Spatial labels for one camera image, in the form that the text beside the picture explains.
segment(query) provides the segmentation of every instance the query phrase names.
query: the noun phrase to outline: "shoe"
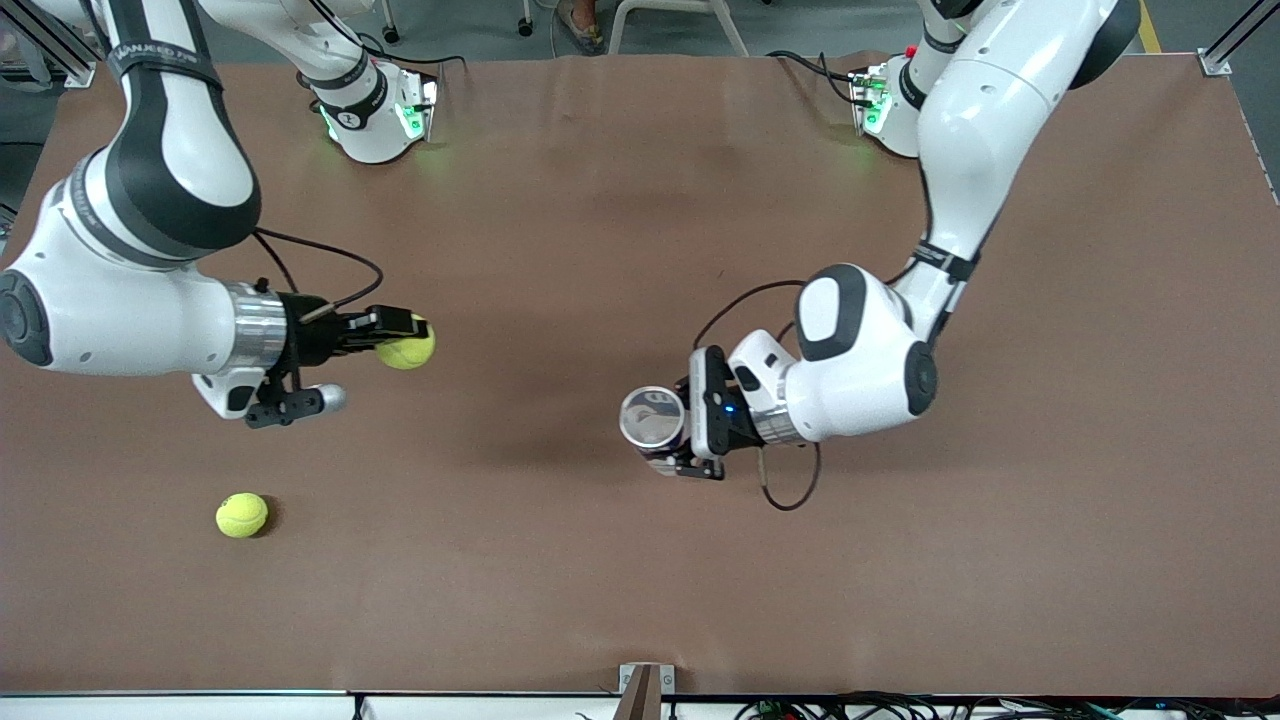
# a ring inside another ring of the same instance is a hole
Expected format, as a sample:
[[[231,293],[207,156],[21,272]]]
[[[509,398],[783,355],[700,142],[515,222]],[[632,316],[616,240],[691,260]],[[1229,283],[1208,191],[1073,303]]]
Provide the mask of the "shoe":
[[[580,29],[573,24],[573,0],[559,0],[556,4],[556,17],[559,18],[561,24],[573,36],[573,42],[577,42],[577,47],[584,55],[604,54],[604,36],[600,35],[600,26],[595,24],[586,29]]]

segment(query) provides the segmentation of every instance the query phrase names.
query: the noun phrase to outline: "tennis ball on table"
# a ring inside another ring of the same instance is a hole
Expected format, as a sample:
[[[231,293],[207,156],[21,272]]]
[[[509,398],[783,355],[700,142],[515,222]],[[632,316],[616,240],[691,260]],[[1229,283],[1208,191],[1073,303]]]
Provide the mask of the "tennis ball on table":
[[[247,538],[266,523],[266,501],[251,492],[238,492],[218,506],[218,529],[229,538]]]
[[[421,315],[413,315],[413,319],[425,320]],[[426,337],[404,337],[384,342],[374,351],[388,368],[397,370],[421,368],[435,354],[435,328],[428,324],[426,332]]]

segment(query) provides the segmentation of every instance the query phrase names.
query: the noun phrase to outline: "brown tabletop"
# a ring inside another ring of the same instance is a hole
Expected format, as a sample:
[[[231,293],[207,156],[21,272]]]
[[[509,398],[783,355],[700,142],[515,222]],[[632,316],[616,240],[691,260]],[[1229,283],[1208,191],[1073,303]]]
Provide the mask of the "brown tabletop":
[[[828,443],[794,514],[750,454],[723,483],[654,474],[617,404],[681,375],[742,290],[910,252],[916,165],[855,138],[815,76],[472,63],[430,145],[361,167],[291,68],[220,72],[262,223],[381,261],[375,300],[440,350],[310,370],[349,407],[256,432],[184,375],[0,352],[0,689],[585,691],[632,660],[689,692],[1280,688],[1280,222],[1193,56],[1066,99],[940,343],[933,410]],[[122,108],[104,79],[64,96],[17,237]],[[365,282],[282,252],[303,290]],[[201,266],[273,275],[252,243]],[[792,299],[710,340],[781,327]],[[809,456],[774,455],[794,497]],[[266,537],[218,533],[237,491],[274,498]]]

